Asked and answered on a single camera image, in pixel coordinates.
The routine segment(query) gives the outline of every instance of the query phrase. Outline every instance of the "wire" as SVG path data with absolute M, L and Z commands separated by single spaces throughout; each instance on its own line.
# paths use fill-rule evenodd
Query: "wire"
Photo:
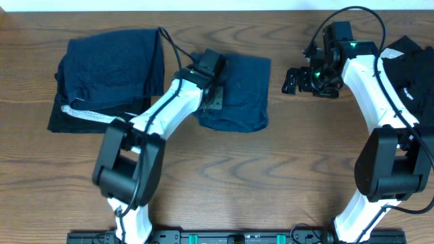
M 178 96 L 181 87 L 182 87 L 182 63 L 181 63 L 181 58 L 179 56 L 178 50 L 180 50 L 182 53 L 185 53 L 186 55 L 188 55 L 193 62 L 195 61 L 193 59 L 193 57 L 191 57 L 189 54 L 187 54 L 184 50 L 180 49 L 177 45 L 175 45 L 175 43 L 173 42 L 172 38 L 170 37 L 168 31 L 166 29 L 164 29 L 163 27 L 159 27 L 158 31 L 160 33 L 161 36 L 163 36 L 167 41 L 169 41 L 170 45 L 173 47 L 174 52 L 175 52 L 175 56 L 176 56 L 176 60 L 178 62 L 178 68 L 179 68 L 179 85 L 178 85 L 178 89 L 174 92 L 174 94 L 167 99 L 150 117 L 149 120 L 146 123 L 146 126 L 144 128 L 143 134 L 147 135 L 148 131 L 149 131 L 149 127 L 153 124 L 153 121 L 155 120 L 155 118 L 157 117 L 157 115 L 175 98 Z M 134 185 L 134 191 L 133 191 L 133 195 L 131 198 L 130 203 L 128 204 L 127 208 L 122 211 L 121 207 L 118 207 L 115 210 L 115 215 L 119 218 L 119 221 L 121 223 L 121 229 L 122 229 L 122 240 L 121 243 L 124 244 L 125 243 L 125 227 L 123 225 L 123 217 L 126 216 L 128 214 L 128 212 L 130 212 L 130 210 L 133 208 L 133 206 L 137 205 L 137 194 L 138 194 L 138 189 L 140 188 L 140 182 L 142 180 L 142 169 L 143 169 L 143 158 L 144 158 L 144 148 L 146 146 L 146 140 L 143 140 L 141 143 L 141 149 L 142 151 L 140 152 L 140 156 L 139 156 L 139 160 L 137 162 L 138 165 L 138 175 L 137 175 L 137 180 L 136 183 Z
M 381 51 L 382 51 L 382 49 L 384 47 L 384 41 L 386 39 L 386 27 L 385 27 L 384 22 L 382 21 L 381 17 L 375 11 L 373 11 L 371 9 L 368 9 L 366 7 L 351 6 L 351 7 L 345 7 L 343 9 L 341 9 L 341 10 L 338 10 L 337 12 L 334 12 L 332 15 L 330 15 L 328 18 L 326 18 L 323 21 L 323 23 L 321 24 L 321 26 L 318 28 L 318 30 L 313 35 L 313 38 L 312 38 L 311 42 L 309 43 L 309 46 L 306 48 L 306 50 L 309 51 L 309 49 L 313 46 L 313 43 L 315 41 L 316 36 L 318 35 L 318 33 L 320 32 L 320 30 L 322 29 L 322 27 L 324 26 L 324 24 L 328 20 L 330 20 L 331 18 L 333 18 L 335 15 L 337 15 L 337 14 L 343 12 L 343 11 L 347 11 L 349 9 L 362 9 L 362 10 L 365 10 L 365 11 L 371 13 L 372 15 L 374 15 L 375 18 L 380 22 L 381 29 L 382 29 L 382 39 L 381 39 L 380 47 L 378 48 L 378 51 L 377 51 L 377 53 L 375 55 L 375 59 L 374 59 L 374 75 L 376 77 L 378 85 L 381 88 L 381 91 L 383 92 L 384 96 L 387 99 L 387 102 L 391 105 L 393 111 L 395 112 L 395 114 L 399 118 L 399 120 L 401 120 L 401 122 L 407 127 L 407 129 L 410 131 L 410 133 L 413 136 L 413 138 L 417 141 L 417 143 L 419 143 L 419 146 L 427 154 L 428 160 L 430 161 L 431 166 L 432 166 L 432 168 L 434 170 L 434 157 L 433 157 L 433 154 L 431 153 L 431 151 L 429 150 L 428 146 L 425 144 L 425 142 L 423 141 L 423 139 L 418 135 L 418 133 L 416 132 L 416 130 L 402 116 L 401 111 L 399 111 L 399 109 L 396 107 L 395 103 L 393 103 L 392 98 L 387 93 L 387 90 L 386 90 L 386 88 L 384 87 L 384 85 L 383 85 L 383 83 L 381 81 L 380 72 L 378 72 L 378 59 L 380 58 Z M 395 209 L 397 211 L 401 211 L 401 212 L 404 212 L 406 214 L 425 214 L 428 211 L 432 210 L 433 207 L 434 207 L 434 197 L 431 200 L 431 202 L 425 208 L 423 208 L 421 210 L 410 210 L 410 209 L 405 209 L 405 208 L 398 207 L 398 206 L 384 205 L 383 207 L 381 207 L 380 211 L 375 215 L 375 217 L 371 220 L 371 222 L 368 224 L 368 226 L 364 230 L 362 230 L 362 232 L 358 236 L 355 244 L 358 244 L 360 242 L 361 238 L 375 224 L 375 222 L 377 221 L 377 219 L 379 219 L 379 217 L 381 217 L 382 213 L 385 212 L 388 208 Z
M 310 226 L 310 225 L 308 225 L 308 224 L 305 224 L 305 223 L 299 223 L 299 224 L 296 224 L 294 227 L 292 227 L 292 229 L 291 229 L 291 231 L 290 231 L 290 238 L 295 242 L 295 243 L 297 243 L 297 244 L 301 244 L 299 241 L 297 241 L 295 238 L 294 238 L 294 230 L 297 228 L 297 227 L 299 227 L 299 226 L 307 226 L 307 227 L 309 227 L 309 228 L 311 228 L 311 230 L 312 230 L 312 233 L 313 233 L 313 235 L 315 235 L 315 237 L 317 237 L 318 239 L 319 239 L 319 241 L 318 242 L 316 242 L 316 243 L 313 243 L 313 244 L 319 244 L 319 243 L 321 243 L 321 237 L 319 237 L 318 236 L 318 234 L 312 229 L 312 226 Z

